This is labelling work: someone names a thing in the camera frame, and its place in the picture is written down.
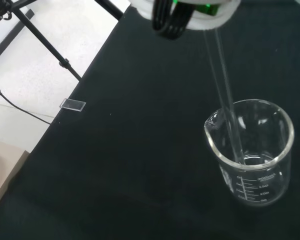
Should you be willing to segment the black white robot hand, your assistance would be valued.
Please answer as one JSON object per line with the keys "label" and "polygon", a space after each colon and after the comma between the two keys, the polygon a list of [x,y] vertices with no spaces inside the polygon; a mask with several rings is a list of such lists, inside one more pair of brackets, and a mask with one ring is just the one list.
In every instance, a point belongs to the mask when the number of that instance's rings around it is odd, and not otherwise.
{"label": "black white robot hand", "polygon": [[131,0],[132,7],[151,21],[154,32],[178,39],[186,29],[213,30],[225,24],[238,9],[240,0]]}

